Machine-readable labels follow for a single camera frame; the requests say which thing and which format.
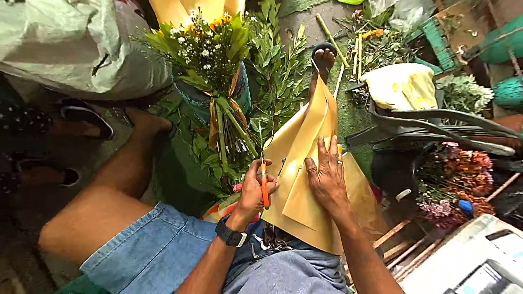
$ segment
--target man's left hand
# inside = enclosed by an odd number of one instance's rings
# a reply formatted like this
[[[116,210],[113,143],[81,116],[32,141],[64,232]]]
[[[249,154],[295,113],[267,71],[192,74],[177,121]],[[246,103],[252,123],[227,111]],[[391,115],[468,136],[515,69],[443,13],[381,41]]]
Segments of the man's left hand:
[[[266,165],[271,165],[272,160],[265,159]],[[256,216],[264,207],[262,196],[262,176],[256,174],[262,165],[261,159],[256,159],[251,163],[249,171],[245,174],[242,194],[238,201],[238,206],[227,220],[226,225],[231,229],[239,232],[245,231],[249,221]],[[280,184],[276,178],[267,173],[267,192],[269,196],[274,193]]]

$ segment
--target hand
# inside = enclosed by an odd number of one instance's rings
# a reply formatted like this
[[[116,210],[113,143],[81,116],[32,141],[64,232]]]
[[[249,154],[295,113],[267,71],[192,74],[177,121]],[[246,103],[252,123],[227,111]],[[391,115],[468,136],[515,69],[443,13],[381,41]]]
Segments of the hand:
[[[316,200],[327,210],[337,222],[351,212],[347,189],[345,188],[345,170],[338,153],[338,137],[331,139],[330,152],[325,148],[323,137],[318,138],[318,160],[316,167],[312,158],[305,158],[305,166],[309,174],[309,185]]]
[[[266,165],[271,165],[272,160],[265,159]],[[263,209],[262,196],[262,175],[257,175],[259,167],[262,165],[261,159],[256,159],[251,163],[251,167],[245,180],[243,181],[242,194],[238,201],[238,206],[227,220],[227,226],[231,230],[243,232],[249,221]],[[267,192],[269,196],[274,193],[280,184],[276,178],[267,173]]]

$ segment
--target wristwatch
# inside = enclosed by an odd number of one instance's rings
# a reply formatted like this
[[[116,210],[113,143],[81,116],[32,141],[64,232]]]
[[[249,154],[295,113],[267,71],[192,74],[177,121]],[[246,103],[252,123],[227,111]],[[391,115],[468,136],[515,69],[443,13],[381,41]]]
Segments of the wristwatch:
[[[229,219],[231,215],[227,214],[223,218],[220,219],[218,224],[216,225],[216,234],[223,240],[228,246],[236,246],[237,248],[242,247],[242,245],[247,242],[250,238],[249,235],[245,232],[238,232],[233,231],[229,229],[225,225],[225,222],[227,219]]]

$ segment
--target yellow wrapping paper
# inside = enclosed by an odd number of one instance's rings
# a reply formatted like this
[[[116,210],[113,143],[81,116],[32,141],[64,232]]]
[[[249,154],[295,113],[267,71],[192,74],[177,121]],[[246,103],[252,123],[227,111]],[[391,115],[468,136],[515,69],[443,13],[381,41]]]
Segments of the yellow wrapping paper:
[[[434,71],[423,64],[397,63],[370,71],[361,80],[379,107],[394,110],[438,108],[432,83]]]
[[[304,166],[306,157],[318,163],[318,136],[325,138],[328,148],[337,129],[336,100],[320,78],[311,103],[307,115],[306,107],[302,108],[274,134],[272,142],[271,139],[266,142],[265,157],[272,159],[267,172],[277,175],[282,167],[281,159],[287,159],[278,178],[280,188],[272,195],[270,209],[265,210],[261,218],[305,243],[342,255],[338,229],[312,195]],[[343,161],[349,201],[370,241],[376,240],[387,231],[380,208],[353,156],[348,153]]]
[[[222,17],[226,12],[233,16],[245,9],[245,0],[149,0],[158,22],[170,23],[174,26],[191,24],[191,10],[201,8],[203,19],[212,22]]]

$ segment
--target forearm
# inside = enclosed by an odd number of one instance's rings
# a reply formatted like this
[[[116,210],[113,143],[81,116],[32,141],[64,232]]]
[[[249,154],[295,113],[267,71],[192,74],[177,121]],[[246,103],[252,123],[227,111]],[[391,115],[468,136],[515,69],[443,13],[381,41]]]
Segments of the forearm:
[[[372,248],[352,212],[335,220],[358,293],[404,293]]]
[[[243,232],[247,223],[234,214],[227,220],[227,227]],[[229,267],[234,258],[236,247],[228,246],[220,237],[214,238],[200,262],[185,279],[175,294],[181,293],[220,293]]]

